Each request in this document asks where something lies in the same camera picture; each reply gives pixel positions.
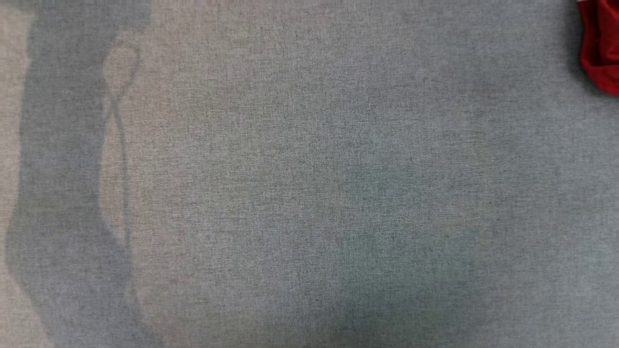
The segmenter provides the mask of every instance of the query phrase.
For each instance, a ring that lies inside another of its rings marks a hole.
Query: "gray fabric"
[[[2,6],[0,346],[619,346],[574,2]]]

